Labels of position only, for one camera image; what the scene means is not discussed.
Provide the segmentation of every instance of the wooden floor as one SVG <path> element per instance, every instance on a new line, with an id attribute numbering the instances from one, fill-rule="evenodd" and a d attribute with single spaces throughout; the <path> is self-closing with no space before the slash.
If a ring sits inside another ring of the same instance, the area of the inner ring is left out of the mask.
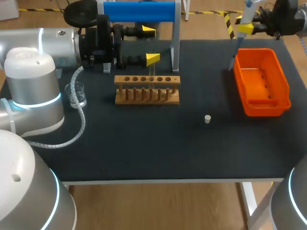
<path id="1" fill-rule="evenodd" d="M 18 2 L 19 8 L 57 8 L 55 2 L 49 0 Z M 65 0 L 59 2 L 66 6 Z M 243 9 L 244 0 L 191 0 L 190 7 L 191 11 Z M 237 16 L 230 16 L 235 34 Z M 0 30 L 38 27 L 67 25 L 59 12 L 21 12 L 18 19 L 0 22 Z M 170 23 L 163 23 L 160 39 L 170 39 L 171 28 Z M 271 39 L 265 34 L 252 38 Z M 222 16 L 200 14 L 190 15 L 188 22 L 182 21 L 181 39 L 229 39 L 229 35 Z M 303 81 L 307 83 L 307 57 L 298 38 L 283 39 Z M 4 73 L 0 71 L 0 86 L 3 80 Z M 270 183 L 253 183 L 257 202 L 270 186 Z M 235 183 L 75 186 L 73 196 L 78 210 L 77 230 L 247 229 Z M 272 226 L 268 223 L 264 229 L 270 230 Z"/>

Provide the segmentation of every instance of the black table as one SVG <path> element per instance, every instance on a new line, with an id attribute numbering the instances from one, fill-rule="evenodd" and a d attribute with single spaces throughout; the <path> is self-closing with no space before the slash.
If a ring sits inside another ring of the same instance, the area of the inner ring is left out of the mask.
<path id="1" fill-rule="evenodd" d="M 307 152 L 307 92 L 283 43 L 245 40 L 244 47 L 273 49 L 290 85 L 292 107 L 281 117 L 250 118 L 244 113 L 228 65 L 236 41 L 181 41 L 180 105 L 115 105 L 114 75 L 142 75 L 128 68 L 81 73 L 87 106 L 86 130 L 71 146 L 36 151 L 66 182 L 118 180 L 284 178 Z M 172 75 L 169 42 L 126 42 L 124 54 L 161 53 L 157 75 Z M 58 130 L 30 140 L 59 144 L 74 137 L 80 117 L 69 106 L 59 80 L 65 121 Z M 1 97 L 9 99 L 7 85 Z M 204 116 L 212 120 L 204 124 Z"/>

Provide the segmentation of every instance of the orange tray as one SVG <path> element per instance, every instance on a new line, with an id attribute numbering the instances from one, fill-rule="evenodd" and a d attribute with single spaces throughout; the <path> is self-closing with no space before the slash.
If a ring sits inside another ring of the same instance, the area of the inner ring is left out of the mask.
<path id="1" fill-rule="evenodd" d="M 291 107 L 289 84 L 273 50 L 239 49 L 235 77 L 248 116 L 280 116 Z"/>

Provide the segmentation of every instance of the blue roller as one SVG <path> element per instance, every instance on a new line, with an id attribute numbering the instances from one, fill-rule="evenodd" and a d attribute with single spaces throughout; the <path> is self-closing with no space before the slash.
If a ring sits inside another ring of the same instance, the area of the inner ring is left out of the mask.
<path id="1" fill-rule="evenodd" d="M 175 2 L 104 2 L 104 12 L 113 23 L 174 22 Z"/>

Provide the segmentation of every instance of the small glass cup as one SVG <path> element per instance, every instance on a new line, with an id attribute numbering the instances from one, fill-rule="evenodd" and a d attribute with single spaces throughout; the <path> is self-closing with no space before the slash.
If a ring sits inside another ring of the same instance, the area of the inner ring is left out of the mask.
<path id="1" fill-rule="evenodd" d="M 81 108 L 83 108 L 86 105 L 86 97 L 84 93 L 84 85 L 81 82 L 76 81 L 75 82 L 75 90 L 76 90 L 76 95 L 79 101 L 79 104 Z M 73 101 L 72 98 L 72 93 L 71 93 L 71 84 L 68 84 L 65 86 L 65 93 L 67 94 L 69 101 L 71 103 L 72 108 L 77 109 L 78 106 L 76 103 Z"/>

